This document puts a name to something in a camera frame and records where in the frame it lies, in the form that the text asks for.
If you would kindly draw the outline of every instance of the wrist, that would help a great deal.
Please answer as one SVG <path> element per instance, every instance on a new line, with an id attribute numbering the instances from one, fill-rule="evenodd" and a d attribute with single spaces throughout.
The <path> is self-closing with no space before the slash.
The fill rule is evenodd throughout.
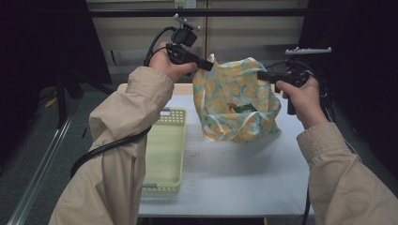
<path id="1" fill-rule="evenodd" d="M 323 114 L 323 112 L 320 110 L 319 112 L 313 112 L 311 114 L 307 114 L 303 116 L 302 119 L 300 120 L 305 129 L 311 128 L 318 124 L 327 123 L 329 121 L 326 118 L 326 116 Z"/>

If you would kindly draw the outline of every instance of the black cable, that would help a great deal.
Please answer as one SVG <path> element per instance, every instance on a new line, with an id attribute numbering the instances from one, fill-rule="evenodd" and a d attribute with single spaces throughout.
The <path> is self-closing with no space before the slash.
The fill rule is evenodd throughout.
<path id="1" fill-rule="evenodd" d="M 266 68 L 271 68 L 272 71 L 273 71 L 273 68 L 274 68 L 274 67 L 276 67 L 276 66 L 278 66 L 278 65 L 280 65 L 280 64 L 286 64 L 286 63 L 287 63 L 286 61 L 277 62 L 277 63 L 271 64 L 270 66 L 267 66 Z"/>
<path id="2" fill-rule="evenodd" d="M 103 146 L 100 146 L 92 151 L 89 151 L 87 153 L 85 153 L 82 157 L 80 157 L 79 159 L 77 159 L 77 161 L 73 164 L 72 170 L 70 171 L 70 179 L 74 176 L 74 174 L 79 170 L 79 168 L 85 164 L 88 160 L 90 160 L 91 158 L 94 158 L 98 155 L 101 155 L 109 150 L 112 150 L 114 148 L 117 148 L 119 146 L 128 144 L 128 143 L 134 143 L 134 142 L 138 142 L 141 139 L 144 138 L 144 136 L 149 132 L 149 130 L 152 127 L 148 127 L 146 130 L 144 130 L 143 132 L 136 134 L 136 135 L 132 135 L 132 136 L 128 136 L 126 138 L 117 140 L 115 142 L 110 142 L 107 143 Z"/>
<path id="3" fill-rule="evenodd" d="M 308 215 L 310 214 L 310 187 L 307 187 L 307 200 L 305 201 L 305 210 L 304 215 L 302 217 L 301 225 L 307 224 Z"/>
<path id="4" fill-rule="evenodd" d="M 145 67 L 148 67 L 148 66 L 149 66 L 150 58 L 151 58 L 152 55 L 154 54 L 154 53 L 153 53 L 153 48 L 155 47 L 156 42 L 158 42 L 159 38 L 160 38 L 166 31 L 169 31 L 169 30 L 175 31 L 176 28 L 173 27 L 173 26 L 166 27 L 166 28 L 164 28 L 163 30 L 161 30 L 161 31 L 155 36 L 155 38 L 153 39 L 153 41 L 152 41 L 152 43 L 150 44 L 150 47 L 149 47 L 149 49 L 148 49 L 148 52 L 147 52 L 147 54 L 146 54 L 146 58 L 145 58 L 145 60 L 144 60 L 144 66 L 145 66 Z"/>
<path id="5" fill-rule="evenodd" d="M 303 62 L 300 62 L 300 61 L 288 61 L 288 63 L 302 65 L 304 68 L 307 68 L 308 70 L 310 70 L 313 73 L 313 75 L 315 74 L 315 71 L 310 66 L 308 66 L 307 64 L 305 64 Z"/>
<path id="6" fill-rule="evenodd" d="M 154 52 L 152 53 L 152 56 L 155 55 L 156 53 L 160 52 L 160 51 L 163 50 L 163 49 L 167 49 L 167 47 L 158 48 L 156 51 L 154 51 Z"/>

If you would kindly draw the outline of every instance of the black curtain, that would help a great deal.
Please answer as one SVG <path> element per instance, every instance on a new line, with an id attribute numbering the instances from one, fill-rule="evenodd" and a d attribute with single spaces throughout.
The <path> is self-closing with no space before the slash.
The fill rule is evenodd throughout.
<path id="1" fill-rule="evenodd" d="M 321 64 L 334 98 L 398 178 L 398 7 L 389 0 L 310 1 L 309 8 L 323 7 L 341 14 L 306 19 L 300 45 L 332 47 Z"/>
<path id="2" fill-rule="evenodd" d="M 0 1 L 0 163 L 26 131 L 38 106 L 38 94 L 55 86 L 61 71 L 94 83 L 110 83 L 85 0 Z"/>

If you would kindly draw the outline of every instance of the hand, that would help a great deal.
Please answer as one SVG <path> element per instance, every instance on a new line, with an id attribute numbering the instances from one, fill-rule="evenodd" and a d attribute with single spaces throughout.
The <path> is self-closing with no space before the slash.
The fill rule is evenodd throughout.
<path id="1" fill-rule="evenodd" d="M 154 68 L 164 73 L 174 83 L 176 83 L 178 79 L 181 78 L 182 76 L 186 75 L 187 73 L 194 72 L 197 69 L 195 63 L 187 63 L 183 65 L 173 64 L 169 59 L 165 47 L 166 47 L 166 42 L 162 42 L 159 45 L 159 48 L 163 49 L 159 50 L 152 56 L 149 62 L 150 68 Z"/>
<path id="2" fill-rule="evenodd" d="M 319 83 L 313 76 L 300 88 L 282 81 L 276 82 L 276 86 L 283 91 L 283 98 L 290 98 L 304 128 L 328 122 L 319 103 Z"/>

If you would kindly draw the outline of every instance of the cable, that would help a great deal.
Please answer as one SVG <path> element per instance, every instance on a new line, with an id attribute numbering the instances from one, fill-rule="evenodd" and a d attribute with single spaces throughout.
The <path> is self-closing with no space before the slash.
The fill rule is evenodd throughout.
<path id="1" fill-rule="evenodd" d="M 145 66 L 145 67 L 148 67 L 148 66 L 149 66 L 150 58 L 151 58 L 152 55 L 154 54 L 154 53 L 153 53 L 153 48 L 155 47 L 156 42 L 158 42 L 159 38 L 160 38 L 166 31 L 169 31 L 169 30 L 175 31 L 176 28 L 173 27 L 173 26 L 166 27 L 166 28 L 164 28 L 162 31 L 160 31 L 160 32 L 155 36 L 155 38 L 153 39 L 153 41 L 152 41 L 152 43 L 150 44 L 150 47 L 149 47 L 149 49 L 148 49 L 148 52 L 147 52 L 147 54 L 146 54 L 146 58 L 145 58 L 145 60 L 144 60 L 144 66 Z"/>
<path id="2" fill-rule="evenodd" d="M 288 61 L 288 63 L 300 64 L 300 65 L 302 65 L 303 67 L 305 67 L 305 68 L 307 68 L 308 70 L 310 70 L 310 71 L 313 73 L 313 75 L 315 74 L 315 71 L 314 71 L 310 66 L 308 66 L 307 64 L 305 64 L 305 63 L 303 63 L 303 62 L 300 62 L 300 61 Z"/>
<path id="3" fill-rule="evenodd" d="M 330 122 L 335 123 L 335 120 L 331 118 L 328 109 L 326 109 L 326 112 L 327 112 L 327 118 L 328 118 L 328 120 L 329 120 Z M 358 156 L 358 159 L 359 159 L 360 163 L 362 163 L 362 158 L 360 157 L 360 154 L 358 154 L 358 152 L 357 152 L 357 150 L 354 148 L 354 146 L 352 146 L 351 143 L 349 143 L 346 139 L 344 139 L 344 142 L 345 142 L 345 144 L 347 145 L 347 147 L 348 147 L 352 152 L 354 152 L 355 155 Z"/>
<path id="4" fill-rule="evenodd" d="M 301 225 L 307 224 L 308 215 L 310 214 L 310 187 L 307 187 L 307 200 L 305 201 L 304 215 L 302 216 Z"/>
<path id="5" fill-rule="evenodd" d="M 274 67 L 276 67 L 276 66 L 278 66 L 278 65 L 280 65 L 280 64 L 286 64 L 286 63 L 287 63 L 286 61 L 277 62 L 277 63 L 271 64 L 270 66 L 267 66 L 266 68 L 271 68 L 271 70 L 273 71 L 273 68 L 274 68 Z"/>
<path id="6" fill-rule="evenodd" d="M 147 54 L 146 54 L 146 58 L 144 60 L 144 66 L 148 67 L 150 59 L 152 58 L 152 56 L 155 53 L 157 53 L 158 51 L 166 48 L 166 47 L 162 47 L 162 48 L 159 48 L 159 49 L 157 49 L 156 51 L 153 52 L 153 48 L 155 47 L 156 42 L 158 42 L 159 38 L 166 31 L 169 31 L 169 30 L 175 31 L 176 28 L 173 27 L 173 26 L 166 27 L 155 36 L 155 38 L 153 39 L 153 41 L 152 41 L 152 43 L 151 43 L 151 45 L 150 45 L 150 47 L 148 49 Z M 106 88 L 106 87 L 104 87 L 102 85 L 96 85 L 96 87 L 99 90 L 101 90 L 101 91 L 103 91 L 103 92 L 105 92 L 107 94 L 112 94 L 112 92 L 113 92 L 113 90 L 110 90 L 110 89 L 108 89 L 108 88 Z M 117 141 L 114 141 L 114 142 L 110 142 L 108 144 L 105 144 L 103 146 L 100 146 L 100 147 L 98 147 L 98 148 L 96 148 L 94 150 L 91 150 L 91 151 L 85 153 L 79 159 L 77 159 L 76 162 L 73 164 L 73 167 L 72 167 L 72 169 L 70 171 L 70 179 L 79 170 L 79 168 L 83 164 L 85 164 L 88 160 L 90 160 L 90 159 L 92 159 L 94 157 L 97 157 L 97 156 L 99 156 L 99 155 L 101 155 L 101 154 L 103 154 L 103 153 L 105 153 L 105 152 L 107 152 L 109 150 L 112 150 L 112 149 L 115 149 L 115 148 L 117 148 L 119 146 L 125 145 L 127 143 L 134 143 L 134 142 L 140 141 L 149 132 L 150 129 L 151 129 L 151 127 L 147 128 L 146 130 L 142 131 L 139 134 L 132 135 L 132 136 L 129 136 L 129 137 L 126 137 L 126 138 L 123 138 L 121 140 L 117 140 Z"/>
<path id="7" fill-rule="evenodd" d="M 115 149 L 119 146 L 128 144 L 128 143 L 134 143 L 134 142 L 138 142 L 140 141 L 142 138 L 144 138 L 144 136 L 149 132 L 149 130 L 152 127 L 148 127 L 146 130 L 144 130 L 143 132 L 136 134 L 136 135 L 132 135 L 120 140 L 117 140 L 115 142 L 110 142 L 107 143 L 103 146 L 100 146 L 92 151 L 89 151 L 87 153 L 85 153 L 82 157 L 80 157 L 79 159 L 77 159 L 77 161 L 73 164 L 72 170 L 70 171 L 70 179 L 74 176 L 74 174 L 79 170 L 79 168 L 85 164 L 88 160 L 90 160 L 91 158 L 94 158 L 96 156 L 99 156 L 109 150 Z"/>

